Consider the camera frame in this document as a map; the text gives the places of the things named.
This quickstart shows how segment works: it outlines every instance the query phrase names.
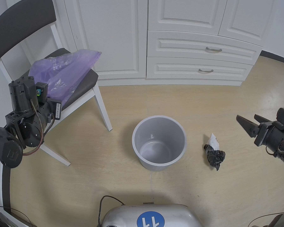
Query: debris on floor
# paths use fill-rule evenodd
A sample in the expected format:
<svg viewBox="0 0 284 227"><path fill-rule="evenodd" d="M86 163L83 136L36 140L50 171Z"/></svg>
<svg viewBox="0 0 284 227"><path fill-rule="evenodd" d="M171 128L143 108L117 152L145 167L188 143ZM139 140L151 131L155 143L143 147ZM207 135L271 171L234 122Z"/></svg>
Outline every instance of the debris on floor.
<svg viewBox="0 0 284 227"><path fill-rule="evenodd" d="M204 146L204 149L209 164L219 170L220 164L225 159L225 152L220 150L219 142L213 133L211 133L207 144Z"/></svg>

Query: robot logo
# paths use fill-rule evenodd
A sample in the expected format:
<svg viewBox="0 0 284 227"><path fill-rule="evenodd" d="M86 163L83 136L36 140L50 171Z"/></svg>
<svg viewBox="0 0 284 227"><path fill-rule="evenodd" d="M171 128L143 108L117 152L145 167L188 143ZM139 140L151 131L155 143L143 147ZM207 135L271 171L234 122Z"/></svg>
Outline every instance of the robot logo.
<svg viewBox="0 0 284 227"><path fill-rule="evenodd" d="M164 227L164 225L163 216L154 211L144 212L137 219L137 227Z"/></svg>

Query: white chair leg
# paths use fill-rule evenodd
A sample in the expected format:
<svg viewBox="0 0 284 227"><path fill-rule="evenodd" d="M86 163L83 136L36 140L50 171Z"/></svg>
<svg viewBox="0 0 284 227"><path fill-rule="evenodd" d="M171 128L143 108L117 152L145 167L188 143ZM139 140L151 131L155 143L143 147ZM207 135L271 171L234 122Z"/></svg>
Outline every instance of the white chair leg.
<svg viewBox="0 0 284 227"><path fill-rule="evenodd" d="M93 87L94 93L95 93L95 98L96 98L96 102L98 104L98 107L100 109L102 118L104 120L105 126L108 129L108 131L111 131L113 129L113 127L111 126L108 114L106 112L106 108L99 90L99 86L98 83L96 83L96 85Z"/></svg>
<svg viewBox="0 0 284 227"><path fill-rule="evenodd" d="M54 152L52 149L50 149L47 145L44 143L40 146L40 149L44 150L47 154L54 157L58 161L62 162L63 164L69 166L71 163L66 160L63 156L60 156L58 153Z"/></svg>

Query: white drawer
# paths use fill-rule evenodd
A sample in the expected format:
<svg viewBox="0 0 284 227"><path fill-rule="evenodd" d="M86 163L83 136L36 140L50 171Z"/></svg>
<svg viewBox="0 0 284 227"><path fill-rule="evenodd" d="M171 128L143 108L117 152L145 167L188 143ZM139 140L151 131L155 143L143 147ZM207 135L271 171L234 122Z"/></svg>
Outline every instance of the white drawer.
<svg viewBox="0 0 284 227"><path fill-rule="evenodd" d="M261 46L218 35L148 31L148 57L201 58L254 65L261 51Z"/></svg>
<svg viewBox="0 0 284 227"><path fill-rule="evenodd" d="M244 81L252 65L193 58L148 57L147 78L200 78Z"/></svg>

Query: drawer handle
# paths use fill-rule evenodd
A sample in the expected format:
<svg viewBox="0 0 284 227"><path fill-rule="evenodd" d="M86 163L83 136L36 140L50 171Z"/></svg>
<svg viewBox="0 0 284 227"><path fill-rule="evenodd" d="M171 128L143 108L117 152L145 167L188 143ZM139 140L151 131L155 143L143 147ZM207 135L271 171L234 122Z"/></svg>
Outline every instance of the drawer handle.
<svg viewBox="0 0 284 227"><path fill-rule="evenodd" d="M216 49L211 49L211 48L208 48L208 47L206 47L206 49L209 50L209 51L216 51L216 52L221 52L222 51L222 49L216 50Z"/></svg>
<svg viewBox="0 0 284 227"><path fill-rule="evenodd" d="M213 69L211 69L211 70L201 70L201 69L199 69L199 71L210 73L210 72L213 72Z"/></svg>

